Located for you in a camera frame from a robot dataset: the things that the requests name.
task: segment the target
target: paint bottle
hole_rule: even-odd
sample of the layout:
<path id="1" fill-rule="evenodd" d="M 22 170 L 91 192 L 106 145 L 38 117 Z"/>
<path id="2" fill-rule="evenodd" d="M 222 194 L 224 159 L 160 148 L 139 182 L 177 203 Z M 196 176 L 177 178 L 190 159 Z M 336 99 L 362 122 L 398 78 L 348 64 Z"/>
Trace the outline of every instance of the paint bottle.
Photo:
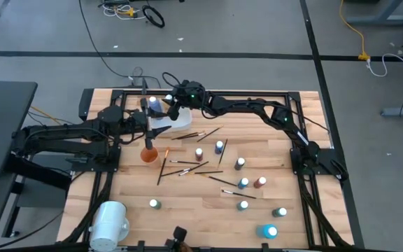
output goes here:
<path id="1" fill-rule="evenodd" d="M 237 187 L 239 189 L 244 189 L 247 185 L 248 185 L 248 178 L 243 178 L 239 181 L 239 183 L 237 184 Z"/>
<path id="2" fill-rule="evenodd" d="M 243 200 L 243 201 L 237 203 L 237 210 L 243 211 L 243 210 L 245 210 L 247 208 L 248 208 L 248 202 L 247 201 Z"/>
<path id="3" fill-rule="evenodd" d="M 215 154 L 221 154 L 223 151 L 223 142 L 222 141 L 217 141 L 215 144 Z"/>
<path id="4" fill-rule="evenodd" d="M 236 161 L 236 164 L 234 165 L 234 168 L 239 171 L 240 169 L 242 169 L 242 166 L 245 164 L 245 159 L 243 159 L 242 157 L 239 157 Z"/>
<path id="5" fill-rule="evenodd" d="M 260 177 L 258 180 L 256 180 L 253 184 L 255 188 L 260 188 L 261 186 L 265 185 L 267 182 L 267 179 L 264 177 Z"/>
<path id="6" fill-rule="evenodd" d="M 196 161 L 202 161 L 203 160 L 203 150 L 198 148 L 195 150 L 195 160 Z"/>
<path id="7" fill-rule="evenodd" d="M 278 229 L 273 224 L 259 225 L 256 227 L 256 235 L 260 238 L 275 239 L 278 236 Z"/>
<path id="8" fill-rule="evenodd" d="M 162 113 L 162 107 L 161 107 L 161 103 L 160 101 L 157 99 L 157 97 L 150 97 L 148 99 L 149 101 L 149 106 L 151 109 L 153 109 L 154 111 L 157 112 L 161 112 Z"/>
<path id="9" fill-rule="evenodd" d="M 152 199 L 149 204 L 154 209 L 158 210 L 161 208 L 161 202 L 157 201 L 156 199 Z"/>
<path id="10" fill-rule="evenodd" d="M 271 211 L 273 217 L 284 217 L 287 214 L 287 209 L 279 207 Z"/>

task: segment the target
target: wooden tabletop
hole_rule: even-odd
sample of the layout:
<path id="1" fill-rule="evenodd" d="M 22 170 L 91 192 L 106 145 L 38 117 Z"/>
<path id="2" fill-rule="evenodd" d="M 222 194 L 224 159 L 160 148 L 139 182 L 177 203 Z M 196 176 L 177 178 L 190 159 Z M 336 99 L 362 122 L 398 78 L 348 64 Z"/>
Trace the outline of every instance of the wooden tabletop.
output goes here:
<path id="1" fill-rule="evenodd" d="M 109 106 L 110 96 L 110 89 L 94 90 L 88 119 L 96 118 L 98 111 Z M 304 115 L 325 126 L 318 93 L 300 92 L 300 96 Z M 140 98 L 129 95 L 127 108 L 139 107 Z M 260 98 L 284 104 L 277 97 Z M 210 132 L 221 125 L 224 125 L 222 129 L 199 143 L 198 138 L 171 140 L 191 132 Z M 306 121 L 306 128 L 309 140 L 316 141 L 322 148 L 330 147 L 330 138 L 324 129 L 309 121 Z M 214 153 L 214 144 L 226 139 L 228 144 L 218 167 L 220 156 Z M 111 188 L 110 200 L 127 206 L 127 219 L 130 223 L 129 234 L 119 245 L 136 246 L 139 240 L 144 240 L 146 246 L 164 246 L 166 239 L 172 238 L 174 228 L 179 225 L 188 230 L 185 241 L 190 246 L 259 248 L 261 243 L 266 242 L 270 248 L 308 247 L 297 177 L 292 173 L 290 161 L 291 142 L 284 132 L 264 124 L 253 114 L 229 113 L 207 120 L 200 111 L 192 110 L 191 129 L 161 134 L 153 141 L 153 145 L 160 152 L 162 160 L 166 148 L 170 147 L 168 161 L 194 162 L 195 149 L 202 148 L 203 161 L 209 163 L 198 168 L 199 172 L 221 170 L 224 172 L 212 176 L 232 183 L 238 183 L 243 177 L 252 183 L 264 176 L 267 184 L 259 189 L 251 186 L 239 190 L 199 175 L 171 175 L 163 177 L 157 186 L 160 170 L 151 169 L 142 163 L 139 153 L 144 148 L 144 141 L 139 139 L 122 147 L 120 167 L 115 173 Z M 236 171 L 234 163 L 239 157 L 245 158 L 246 163 L 242 170 Z M 168 162 L 164 173 L 189 167 L 192 165 Z M 71 185 L 57 241 L 67 237 L 86 213 L 93 180 L 94 173 L 88 172 Z M 332 176 L 317 176 L 317 182 L 323 213 L 342 238 L 353 244 L 338 180 Z M 257 199 L 228 195 L 222 193 L 221 189 L 252 195 Z M 162 208 L 152 209 L 149 206 L 151 199 L 161 201 Z M 236 204 L 241 200 L 249 203 L 249 208 L 245 211 L 236 209 Z M 278 207 L 285 207 L 288 210 L 287 216 L 274 218 L 271 211 Z M 318 225 L 312 212 L 311 217 L 315 241 L 320 244 Z M 274 224 L 278 228 L 277 238 L 257 237 L 255 228 L 263 224 Z"/>

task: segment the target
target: gray floor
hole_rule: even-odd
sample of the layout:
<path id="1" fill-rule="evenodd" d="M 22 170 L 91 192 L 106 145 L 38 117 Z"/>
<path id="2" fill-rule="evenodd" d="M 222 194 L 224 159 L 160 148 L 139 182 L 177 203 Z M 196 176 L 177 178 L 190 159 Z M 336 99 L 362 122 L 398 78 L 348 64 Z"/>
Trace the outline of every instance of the gray floor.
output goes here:
<path id="1" fill-rule="evenodd" d="M 165 29 L 143 21 L 105 17 L 97 9 L 97 1 L 83 0 L 100 51 L 311 53 L 298 1 L 259 0 L 250 4 L 242 0 L 187 0 L 152 4 L 166 18 Z M 358 35 L 340 23 L 338 0 L 308 0 L 307 4 L 321 55 L 360 53 Z M 346 4 L 344 13 L 364 15 L 377 8 Z M 403 14 L 403 5 L 398 13 Z M 365 27 L 362 31 L 372 56 L 403 51 L 399 48 L 403 44 L 401 28 Z M 77 1 L 66 0 L 12 0 L 0 19 L 0 50 L 93 51 Z M 308 60 L 109 58 L 107 62 L 124 74 L 136 66 L 142 67 L 144 74 L 157 77 L 170 71 L 207 88 L 320 89 L 314 64 Z M 402 103 L 403 63 L 387 65 L 389 74 L 377 78 L 364 62 L 323 62 L 365 245 L 403 251 L 403 119 L 379 115 L 383 107 Z M 373 67 L 383 71 L 381 63 Z M 106 69 L 100 59 L 91 57 L 0 57 L 0 81 L 36 81 L 34 106 L 74 122 L 78 122 L 77 105 L 83 88 L 129 84 Z M 30 118 L 25 122 L 34 123 Z M 23 209 L 15 229 L 26 233 L 59 211 Z M 51 244 L 58 226 L 57 220 L 14 246 Z M 0 243 L 8 240 L 0 238 Z"/>

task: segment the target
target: white bottle cap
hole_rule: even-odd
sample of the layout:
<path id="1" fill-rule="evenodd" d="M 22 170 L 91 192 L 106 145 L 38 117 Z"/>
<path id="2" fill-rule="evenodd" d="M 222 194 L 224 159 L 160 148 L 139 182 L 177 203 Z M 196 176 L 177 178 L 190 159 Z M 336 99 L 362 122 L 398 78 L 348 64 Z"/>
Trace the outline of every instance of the white bottle cap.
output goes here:
<path id="1" fill-rule="evenodd" d="M 259 183 L 260 183 L 261 185 L 265 184 L 266 182 L 267 182 L 267 179 L 266 179 L 266 178 L 264 178 L 264 177 L 260 177 L 260 178 L 259 178 Z"/>
<path id="2" fill-rule="evenodd" d="M 277 235 L 277 234 L 278 234 L 278 230 L 276 229 L 276 227 L 271 227 L 271 228 L 269 228 L 269 234 L 270 234 L 271 236 Z"/>
<path id="3" fill-rule="evenodd" d="M 248 202 L 246 202 L 245 200 L 241 202 L 241 208 L 245 209 L 248 207 Z"/>
<path id="4" fill-rule="evenodd" d="M 237 160 L 237 164 L 239 164 L 239 165 L 245 164 L 245 159 L 243 159 L 242 157 L 239 157 L 239 159 Z"/>
<path id="5" fill-rule="evenodd" d="M 158 205 L 158 201 L 156 200 L 156 199 L 152 199 L 151 201 L 150 201 L 150 206 L 151 207 L 156 207 Z"/>
<path id="6" fill-rule="evenodd" d="M 281 208 L 278 210 L 278 214 L 279 214 L 280 216 L 285 216 L 285 215 L 287 214 L 287 209 L 281 207 Z"/>

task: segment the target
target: black metal frame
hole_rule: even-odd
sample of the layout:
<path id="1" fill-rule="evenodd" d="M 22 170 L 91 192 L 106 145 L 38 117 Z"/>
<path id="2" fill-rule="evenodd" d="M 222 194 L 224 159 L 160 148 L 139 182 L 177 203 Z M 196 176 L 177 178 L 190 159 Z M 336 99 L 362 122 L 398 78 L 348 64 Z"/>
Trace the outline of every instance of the black metal frame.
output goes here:
<path id="1" fill-rule="evenodd" d="M 301 129 L 302 133 L 304 136 L 307 138 L 307 130 L 306 130 L 306 124 L 304 121 L 304 114 L 302 110 L 302 105 L 301 105 L 301 97 L 299 95 L 299 92 L 272 92 L 272 91 L 211 91 L 215 95 L 221 95 L 221 96 L 245 96 L 245 97 L 280 97 L 284 99 L 284 102 L 289 108 L 292 108 L 292 102 L 295 103 L 295 108 L 297 109 L 298 112 L 298 121 L 299 121 L 299 128 Z M 166 95 L 168 94 L 168 90 L 149 90 L 148 95 Z M 88 114 L 88 108 L 90 107 L 88 102 L 92 100 L 92 95 L 93 95 L 93 90 L 84 90 L 82 99 L 80 100 L 80 105 L 79 105 L 79 116 L 84 117 L 86 119 L 86 115 Z M 127 97 L 128 95 L 141 95 L 141 90 L 133 89 L 133 90 L 116 90 L 113 89 L 112 94 L 111 94 L 111 102 L 110 105 L 114 104 L 118 98 L 121 99 L 121 108 L 125 107 Z M 304 175 L 301 173 L 297 174 L 297 170 L 299 169 L 294 169 L 294 174 L 297 176 L 298 179 L 298 186 L 301 188 L 301 183 L 305 183 L 304 180 Z M 311 192 L 312 192 L 312 198 L 313 201 L 316 203 L 318 208 L 321 210 L 321 203 L 320 203 L 320 195 L 318 192 L 318 185 L 316 182 L 316 174 L 309 174 L 309 181 L 311 184 Z M 90 207 L 93 205 L 94 199 L 97 197 L 97 191 L 99 189 L 99 184 L 100 184 L 100 175 L 96 175 L 96 178 L 94 179 L 93 183 L 93 188 L 92 188 L 92 195 L 91 195 L 91 200 L 90 200 Z M 309 211 L 309 206 L 303 200 L 303 197 L 301 195 L 301 201 L 302 201 L 302 210 L 303 210 L 303 216 L 304 216 L 304 225 L 306 228 L 306 238 L 307 242 L 309 245 L 309 248 L 316 246 L 315 244 L 315 239 L 313 237 L 313 228 L 312 228 L 312 221 L 311 221 L 311 215 Z M 327 241 L 327 234 L 325 231 L 325 228 L 321 223 L 317 220 L 318 223 L 318 228 L 320 231 L 320 240 L 321 240 L 321 245 L 322 246 L 328 246 L 328 241 Z M 89 241 L 89 233 L 85 231 L 83 241 L 88 242 Z M 162 249 L 168 249 L 167 247 L 156 247 L 157 250 L 162 250 Z M 232 248 L 215 248 L 215 250 L 230 250 Z M 253 248 L 243 248 L 247 251 L 252 251 Z"/>

